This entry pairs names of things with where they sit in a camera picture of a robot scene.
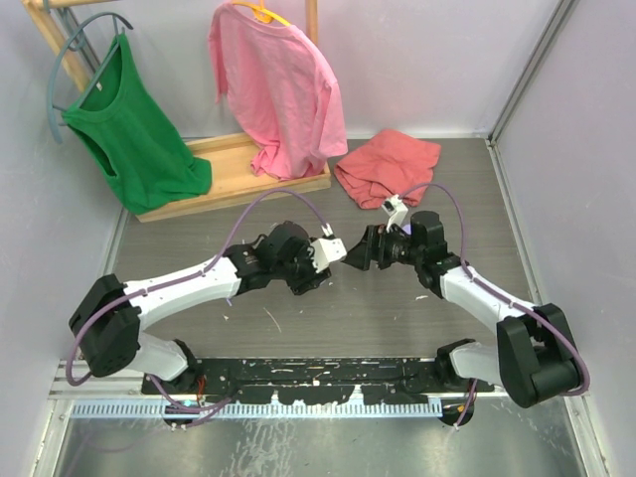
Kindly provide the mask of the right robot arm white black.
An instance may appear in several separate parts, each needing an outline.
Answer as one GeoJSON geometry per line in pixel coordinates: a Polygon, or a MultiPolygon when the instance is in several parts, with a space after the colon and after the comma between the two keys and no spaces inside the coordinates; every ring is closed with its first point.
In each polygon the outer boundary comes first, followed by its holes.
{"type": "Polygon", "coordinates": [[[410,265],[424,288],[493,333],[493,346],[463,339],[438,348],[435,376],[445,390],[456,392],[477,380],[503,388],[514,403],[528,408],[588,385],[563,311],[520,300],[483,278],[449,251],[437,213],[413,214],[408,232],[397,225],[367,227],[344,261],[363,271],[410,265]]]}

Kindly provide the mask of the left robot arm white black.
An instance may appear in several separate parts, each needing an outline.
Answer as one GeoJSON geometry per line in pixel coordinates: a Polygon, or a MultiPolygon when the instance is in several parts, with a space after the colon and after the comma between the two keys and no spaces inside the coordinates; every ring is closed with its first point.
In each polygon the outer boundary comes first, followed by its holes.
{"type": "Polygon", "coordinates": [[[177,394],[192,391],[203,376],[197,358],[181,340],[147,333],[153,324],[213,300],[230,300],[282,280],[295,295],[320,286],[332,263],[347,252],[330,227],[311,237],[292,222],[252,242],[229,246],[208,261],[163,276],[123,283],[109,274],[98,279],[70,328],[92,378],[133,370],[177,394]]]}

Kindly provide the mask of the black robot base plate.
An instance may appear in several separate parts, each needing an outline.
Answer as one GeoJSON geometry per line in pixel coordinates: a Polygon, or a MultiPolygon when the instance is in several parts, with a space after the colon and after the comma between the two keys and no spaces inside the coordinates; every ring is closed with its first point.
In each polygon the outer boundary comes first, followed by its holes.
{"type": "Polygon", "coordinates": [[[434,362],[422,358],[203,359],[202,395],[213,401],[284,405],[342,404],[355,391],[363,404],[427,403],[437,394],[464,396],[466,379],[445,381],[434,362]]]}

